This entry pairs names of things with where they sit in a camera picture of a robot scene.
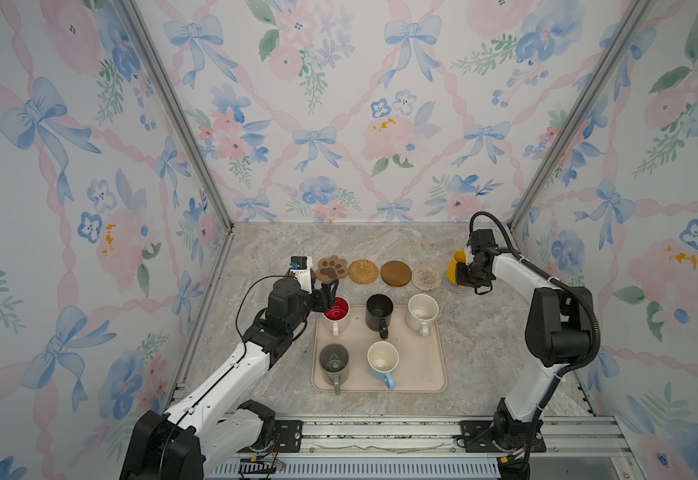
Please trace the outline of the cork paw print coaster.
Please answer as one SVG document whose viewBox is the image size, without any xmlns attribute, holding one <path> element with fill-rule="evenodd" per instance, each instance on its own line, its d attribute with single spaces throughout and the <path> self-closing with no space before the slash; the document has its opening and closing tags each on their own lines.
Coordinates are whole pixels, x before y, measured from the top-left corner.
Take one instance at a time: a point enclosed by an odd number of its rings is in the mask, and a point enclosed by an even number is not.
<svg viewBox="0 0 698 480">
<path fill-rule="evenodd" d="M 348 270 L 347 261 L 337 255 L 320 259 L 314 267 L 315 278 L 323 283 L 345 278 Z"/>
</svg>

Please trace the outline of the yellow mug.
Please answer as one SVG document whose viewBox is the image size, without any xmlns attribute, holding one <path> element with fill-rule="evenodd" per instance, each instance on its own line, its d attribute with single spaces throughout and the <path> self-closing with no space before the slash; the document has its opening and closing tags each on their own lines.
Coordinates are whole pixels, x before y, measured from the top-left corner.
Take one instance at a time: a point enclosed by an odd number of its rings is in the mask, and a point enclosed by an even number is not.
<svg viewBox="0 0 698 480">
<path fill-rule="evenodd" d="M 448 269 L 446 271 L 448 278 L 455 284 L 457 283 L 457 268 L 459 265 L 466 263 L 466 253 L 464 250 L 456 251 L 450 261 Z"/>
</svg>

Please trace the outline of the white mug red inside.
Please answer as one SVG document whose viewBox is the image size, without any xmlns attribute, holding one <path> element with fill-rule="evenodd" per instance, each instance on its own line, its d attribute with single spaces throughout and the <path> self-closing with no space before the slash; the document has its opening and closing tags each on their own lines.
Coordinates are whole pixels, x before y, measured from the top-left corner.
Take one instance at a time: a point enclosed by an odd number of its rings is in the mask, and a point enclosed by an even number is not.
<svg viewBox="0 0 698 480">
<path fill-rule="evenodd" d="M 350 321 L 350 305 L 343 297 L 337 297 L 334 306 L 321 318 L 321 324 L 330 338 L 338 338 L 347 329 Z"/>
</svg>

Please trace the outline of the woven rattan round coaster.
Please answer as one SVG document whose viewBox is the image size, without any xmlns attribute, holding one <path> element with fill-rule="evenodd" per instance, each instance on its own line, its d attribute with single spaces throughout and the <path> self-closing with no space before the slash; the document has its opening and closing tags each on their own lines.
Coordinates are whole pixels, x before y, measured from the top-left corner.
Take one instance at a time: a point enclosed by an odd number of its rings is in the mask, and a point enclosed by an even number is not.
<svg viewBox="0 0 698 480">
<path fill-rule="evenodd" d="M 349 278 L 356 284 L 371 284 L 376 281 L 378 276 L 379 268 L 370 260 L 356 260 L 349 266 Z"/>
</svg>

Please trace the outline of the black mug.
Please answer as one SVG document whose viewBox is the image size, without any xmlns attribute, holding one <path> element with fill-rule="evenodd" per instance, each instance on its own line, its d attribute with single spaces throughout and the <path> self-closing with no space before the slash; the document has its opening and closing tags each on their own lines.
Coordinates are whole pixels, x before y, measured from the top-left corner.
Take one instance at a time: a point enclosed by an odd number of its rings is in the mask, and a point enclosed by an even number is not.
<svg viewBox="0 0 698 480">
<path fill-rule="evenodd" d="M 394 303 L 386 295 L 371 295 L 366 302 L 366 326 L 379 334 L 382 340 L 389 338 L 389 327 L 394 312 Z"/>
</svg>

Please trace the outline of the cream white mug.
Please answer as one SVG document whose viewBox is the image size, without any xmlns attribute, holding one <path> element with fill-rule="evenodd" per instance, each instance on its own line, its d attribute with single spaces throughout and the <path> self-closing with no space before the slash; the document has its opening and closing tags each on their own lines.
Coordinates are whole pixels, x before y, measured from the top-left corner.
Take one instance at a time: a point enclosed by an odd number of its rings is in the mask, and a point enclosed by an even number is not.
<svg viewBox="0 0 698 480">
<path fill-rule="evenodd" d="M 427 294 L 416 294 L 407 303 L 406 324 L 420 337 L 425 338 L 433 331 L 439 315 L 439 304 Z"/>
</svg>

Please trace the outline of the plain round wooden coaster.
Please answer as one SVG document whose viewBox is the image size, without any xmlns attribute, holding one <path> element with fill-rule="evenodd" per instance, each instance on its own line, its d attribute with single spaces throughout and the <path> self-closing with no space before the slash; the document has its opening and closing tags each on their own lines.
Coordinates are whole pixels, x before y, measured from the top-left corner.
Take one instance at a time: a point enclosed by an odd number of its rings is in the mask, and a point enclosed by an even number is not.
<svg viewBox="0 0 698 480">
<path fill-rule="evenodd" d="M 400 288 L 406 286 L 412 280 L 412 270 L 408 264 L 399 260 L 392 260 L 386 262 L 381 267 L 380 276 L 387 285 Z"/>
</svg>

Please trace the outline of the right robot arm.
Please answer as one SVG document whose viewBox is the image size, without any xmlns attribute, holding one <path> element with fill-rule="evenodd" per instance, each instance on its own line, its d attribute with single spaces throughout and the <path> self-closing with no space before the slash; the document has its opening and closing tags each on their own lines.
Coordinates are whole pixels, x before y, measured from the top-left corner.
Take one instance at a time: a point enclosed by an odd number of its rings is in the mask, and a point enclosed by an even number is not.
<svg viewBox="0 0 698 480">
<path fill-rule="evenodd" d="M 513 389 L 499 401 L 490 429 L 498 448 L 527 448 L 564 376 L 591 363 L 599 351 L 591 293 L 499 248 L 468 254 L 456 264 L 455 280 L 478 295 L 491 292 L 493 282 L 501 280 L 529 302 L 524 330 L 528 359 Z"/>
</svg>

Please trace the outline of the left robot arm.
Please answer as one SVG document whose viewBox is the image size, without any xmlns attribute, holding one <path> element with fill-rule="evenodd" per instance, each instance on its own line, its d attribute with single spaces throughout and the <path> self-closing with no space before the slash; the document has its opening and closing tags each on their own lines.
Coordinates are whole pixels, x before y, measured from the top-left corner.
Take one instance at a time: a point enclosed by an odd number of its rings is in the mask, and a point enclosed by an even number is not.
<svg viewBox="0 0 698 480">
<path fill-rule="evenodd" d="M 274 411 L 238 399 L 305 332 L 311 314 L 334 307 L 339 283 L 317 286 L 308 270 L 272 279 L 266 307 L 224 363 L 165 412 L 136 422 L 120 478 L 204 479 L 241 450 L 273 447 Z"/>
</svg>

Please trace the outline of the beige serving tray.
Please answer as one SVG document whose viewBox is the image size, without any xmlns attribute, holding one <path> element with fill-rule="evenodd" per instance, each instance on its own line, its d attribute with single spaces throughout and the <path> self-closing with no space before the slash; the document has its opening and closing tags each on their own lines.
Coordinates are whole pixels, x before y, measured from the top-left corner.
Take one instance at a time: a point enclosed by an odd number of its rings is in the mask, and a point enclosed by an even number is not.
<svg viewBox="0 0 698 480">
<path fill-rule="evenodd" d="M 438 325 L 408 323 L 394 307 L 388 338 L 366 325 L 366 308 L 351 305 L 340 320 L 321 315 L 315 333 L 312 386 L 330 393 L 440 393 L 447 374 Z"/>
</svg>

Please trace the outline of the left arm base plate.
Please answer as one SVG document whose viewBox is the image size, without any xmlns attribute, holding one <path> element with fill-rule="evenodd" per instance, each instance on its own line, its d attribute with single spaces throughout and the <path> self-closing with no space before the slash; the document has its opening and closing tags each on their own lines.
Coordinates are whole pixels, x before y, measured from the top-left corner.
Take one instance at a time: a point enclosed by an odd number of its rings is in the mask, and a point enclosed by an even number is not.
<svg viewBox="0 0 698 480">
<path fill-rule="evenodd" d="M 300 420 L 268 420 L 253 443 L 240 453 L 299 453 L 303 437 L 303 422 Z"/>
</svg>

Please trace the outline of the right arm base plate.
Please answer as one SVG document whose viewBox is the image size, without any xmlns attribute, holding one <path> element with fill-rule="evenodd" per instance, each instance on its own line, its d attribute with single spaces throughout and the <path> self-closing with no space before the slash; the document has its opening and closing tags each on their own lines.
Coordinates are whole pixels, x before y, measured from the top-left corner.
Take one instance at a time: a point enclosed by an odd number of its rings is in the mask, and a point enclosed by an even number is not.
<svg viewBox="0 0 698 480">
<path fill-rule="evenodd" d="M 503 437 L 492 420 L 463 420 L 458 423 L 455 436 L 458 448 L 467 453 L 519 454 L 524 452 L 527 441 L 524 427 L 510 430 Z"/>
</svg>

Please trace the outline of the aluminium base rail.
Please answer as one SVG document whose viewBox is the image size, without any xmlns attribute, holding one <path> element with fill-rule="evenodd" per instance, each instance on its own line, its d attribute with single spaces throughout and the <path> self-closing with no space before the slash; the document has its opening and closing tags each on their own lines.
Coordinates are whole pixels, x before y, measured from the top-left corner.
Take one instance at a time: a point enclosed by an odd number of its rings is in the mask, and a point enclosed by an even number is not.
<svg viewBox="0 0 698 480">
<path fill-rule="evenodd" d="M 519 454 L 467 453 L 458 423 L 483 418 L 284 417 L 299 453 L 236 453 L 204 479 L 643 479 L 611 417 L 551 417 Z"/>
</svg>

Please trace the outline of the aluminium frame post right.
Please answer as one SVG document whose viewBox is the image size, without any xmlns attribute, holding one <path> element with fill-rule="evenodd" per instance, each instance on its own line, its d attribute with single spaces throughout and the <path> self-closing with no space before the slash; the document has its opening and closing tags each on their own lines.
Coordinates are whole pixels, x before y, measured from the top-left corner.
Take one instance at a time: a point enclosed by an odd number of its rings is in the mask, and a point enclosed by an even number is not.
<svg viewBox="0 0 698 480">
<path fill-rule="evenodd" d="M 616 73 L 618 65 L 640 32 L 642 25 L 646 22 L 645 17 L 653 5 L 654 1 L 650 0 L 636 0 L 627 3 L 625 13 L 621 21 L 616 25 L 611 37 L 610 45 L 603 50 L 598 58 L 592 70 L 592 76 L 580 90 L 580 94 L 570 110 L 568 119 L 563 124 L 559 137 L 553 141 L 548 154 L 541 161 L 539 169 L 532 177 L 528 189 L 522 195 L 519 206 L 508 220 L 508 226 L 513 232 L 516 232 L 523 220 L 529 216 L 533 202 L 588 118 L 605 84 Z"/>
</svg>

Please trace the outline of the aluminium frame post left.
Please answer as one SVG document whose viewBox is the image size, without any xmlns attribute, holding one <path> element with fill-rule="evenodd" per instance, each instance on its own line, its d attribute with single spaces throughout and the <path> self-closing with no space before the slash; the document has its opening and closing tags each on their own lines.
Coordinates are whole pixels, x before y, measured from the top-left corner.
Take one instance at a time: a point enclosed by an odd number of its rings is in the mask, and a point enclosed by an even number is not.
<svg viewBox="0 0 698 480">
<path fill-rule="evenodd" d="M 184 147 L 189 161 L 197 175 L 201 186 L 209 197 L 209 203 L 217 214 L 222 229 L 231 234 L 233 223 L 223 205 L 220 192 L 215 184 L 210 168 L 200 153 L 199 145 L 190 132 L 190 125 L 184 114 L 178 96 L 172 86 L 168 72 L 154 45 L 143 17 L 135 1 L 116 0 L 113 2 L 117 13 L 121 16 L 125 29 L 131 36 L 137 53 L 145 63 L 145 69 L 152 78 L 156 93 L 162 106 L 167 112 L 167 117 L 173 125 L 176 135 Z"/>
</svg>

